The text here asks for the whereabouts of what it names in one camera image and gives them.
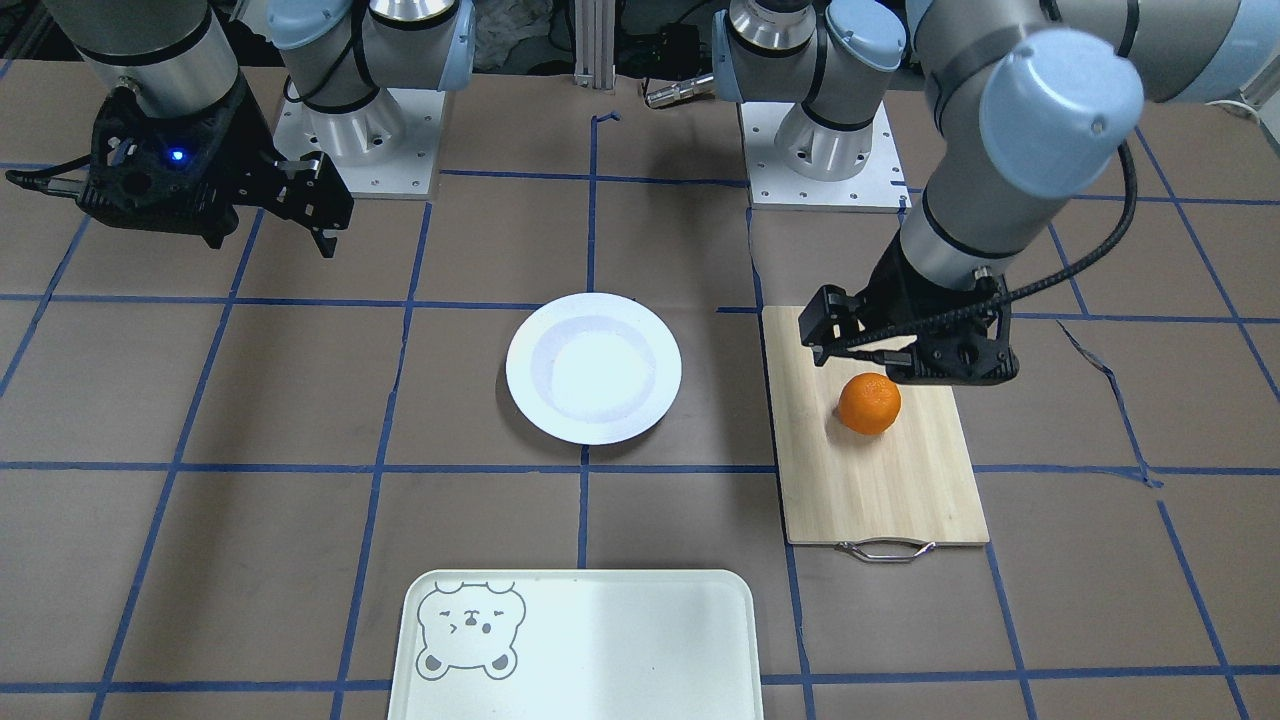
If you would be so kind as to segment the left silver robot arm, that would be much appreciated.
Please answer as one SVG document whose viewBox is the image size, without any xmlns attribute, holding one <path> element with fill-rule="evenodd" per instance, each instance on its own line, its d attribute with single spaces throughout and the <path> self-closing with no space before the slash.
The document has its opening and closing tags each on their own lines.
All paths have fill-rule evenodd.
<svg viewBox="0 0 1280 720">
<path fill-rule="evenodd" d="M 717 94 L 791 102 L 790 164 L 815 168 L 820 136 L 869 138 L 905 55 L 946 143 L 919 202 L 864 290 L 822 286 L 799 334 L 814 363 L 852 357 L 900 384 L 996 386 L 1019 361 L 1010 305 L 1097 263 L 1132 225 L 1126 137 L 1147 102 L 1211 102 L 1277 49 L 1275 1 L 732 1 L 713 22 Z M 1019 290 L 1012 260 L 1110 159 L 1123 214 L 1101 246 Z"/>
</svg>

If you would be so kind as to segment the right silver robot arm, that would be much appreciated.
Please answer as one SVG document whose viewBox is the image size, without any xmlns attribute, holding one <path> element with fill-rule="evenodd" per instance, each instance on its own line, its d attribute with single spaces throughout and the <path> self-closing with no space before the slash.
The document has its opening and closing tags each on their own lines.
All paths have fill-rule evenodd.
<svg viewBox="0 0 1280 720">
<path fill-rule="evenodd" d="M 471 1 L 45 6 L 108 95 L 87 154 L 6 181 L 211 249 L 239 208 L 260 208 L 332 258 L 355 210 L 349 170 L 410 149 L 397 94 L 462 90 L 475 60 Z"/>
</svg>

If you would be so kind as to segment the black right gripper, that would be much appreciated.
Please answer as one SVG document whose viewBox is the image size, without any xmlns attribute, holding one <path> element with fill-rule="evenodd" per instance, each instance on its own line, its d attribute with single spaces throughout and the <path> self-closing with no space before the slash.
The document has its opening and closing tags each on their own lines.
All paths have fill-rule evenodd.
<svg viewBox="0 0 1280 720">
<path fill-rule="evenodd" d="M 5 170 L 5 179 L 76 200 L 105 225 L 200 236 L 211 249 L 238 227 L 238 206 L 264 206 L 307 229 L 325 259 L 335 256 L 355 210 L 329 155 L 276 160 L 243 76 L 209 108 L 169 119 L 146 115 L 134 90 L 119 83 L 95 118 L 87 176 Z"/>
</svg>

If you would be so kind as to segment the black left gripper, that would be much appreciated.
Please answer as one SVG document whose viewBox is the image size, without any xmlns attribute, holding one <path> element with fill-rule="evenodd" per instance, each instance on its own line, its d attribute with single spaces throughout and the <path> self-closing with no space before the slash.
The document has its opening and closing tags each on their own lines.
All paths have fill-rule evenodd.
<svg viewBox="0 0 1280 720">
<path fill-rule="evenodd" d="M 984 302 L 1007 290 L 1001 274 L 975 282 L 973 290 L 951 290 L 927 279 L 891 245 L 876 264 L 868 286 L 849 295 L 836 284 L 820 286 L 797 318 L 801 343 L 815 366 L 831 357 L 851 357 L 860 333 L 913 336 L 902 346 L 902 363 L 887 363 L 886 375 L 901 386 L 998 386 L 1016 377 L 1010 347 L 1009 305 L 973 316 L 932 322 L 931 318 Z"/>
</svg>

